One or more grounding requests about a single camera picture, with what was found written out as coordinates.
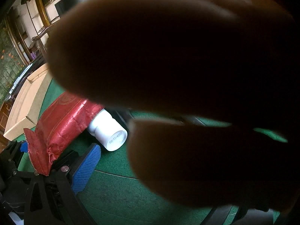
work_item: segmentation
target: beige cardboard box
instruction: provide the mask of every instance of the beige cardboard box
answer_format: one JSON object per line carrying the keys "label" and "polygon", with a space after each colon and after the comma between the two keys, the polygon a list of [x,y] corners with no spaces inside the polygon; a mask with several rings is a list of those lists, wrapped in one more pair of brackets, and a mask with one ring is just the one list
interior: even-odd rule
{"label": "beige cardboard box", "polygon": [[52,76],[44,64],[27,77],[13,104],[6,124],[4,137],[14,140],[24,133],[23,128],[33,128]]}

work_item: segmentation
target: red wrapper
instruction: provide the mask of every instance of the red wrapper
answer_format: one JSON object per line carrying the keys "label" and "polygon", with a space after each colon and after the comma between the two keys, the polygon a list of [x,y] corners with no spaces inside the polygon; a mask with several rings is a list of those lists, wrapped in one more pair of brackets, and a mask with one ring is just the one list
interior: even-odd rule
{"label": "red wrapper", "polygon": [[103,108],[69,92],[61,94],[44,111],[35,131],[24,128],[29,158],[35,170],[48,176],[53,161]]}

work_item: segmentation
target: green table surface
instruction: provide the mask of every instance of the green table surface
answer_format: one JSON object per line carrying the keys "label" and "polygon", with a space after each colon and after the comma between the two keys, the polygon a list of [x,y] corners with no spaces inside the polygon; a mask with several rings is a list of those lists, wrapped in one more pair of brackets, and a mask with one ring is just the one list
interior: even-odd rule
{"label": "green table surface", "polygon": [[[51,81],[45,95],[40,116],[47,107],[64,92],[54,80]],[[152,113],[132,112],[135,118],[155,118]],[[226,127],[210,119],[201,118],[208,126]],[[285,141],[267,130],[258,130],[271,138]],[[17,141],[24,140],[21,135]],[[99,143],[87,131],[80,134],[65,150],[75,150],[82,155],[91,143]],[[85,189],[78,193],[78,197],[97,222],[102,225],[143,225],[143,224],[190,224],[199,225],[210,208],[192,209],[171,204],[151,193],[138,179],[135,178],[126,158],[126,143],[114,152],[101,147],[101,159],[97,164]],[[33,172],[28,154],[25,153],[18,168],[20,171]],[[237,212],[233,207],[224,225],[230,224]]]}

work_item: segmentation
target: metal screw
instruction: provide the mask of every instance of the metal screw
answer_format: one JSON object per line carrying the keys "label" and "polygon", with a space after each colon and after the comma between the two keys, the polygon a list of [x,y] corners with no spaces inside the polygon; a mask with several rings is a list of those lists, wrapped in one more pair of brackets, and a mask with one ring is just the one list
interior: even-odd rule
{"label": "metal screw", "polygon": [[68,166],[63,166],[62,168],[61,168],[61,171],[62,172],[66,172],[66,171],[68,171],[69,170],[69,167]]}

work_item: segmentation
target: blue rubber pad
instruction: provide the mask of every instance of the blue rubber pad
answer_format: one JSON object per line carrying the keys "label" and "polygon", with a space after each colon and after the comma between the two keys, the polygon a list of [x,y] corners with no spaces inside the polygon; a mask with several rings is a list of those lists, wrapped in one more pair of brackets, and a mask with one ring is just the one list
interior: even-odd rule
{"label": "blue rubber pad", "polygon": [[28,152],[28,143],[27,142],[24,142],[23,144],[21,144],[20,151]]}
{"label": "blue rubber pad", "polygon": [[83,191],[101,157],[101,148],[95,145],[86,156],[72,179],[72,189],[75,194]]}

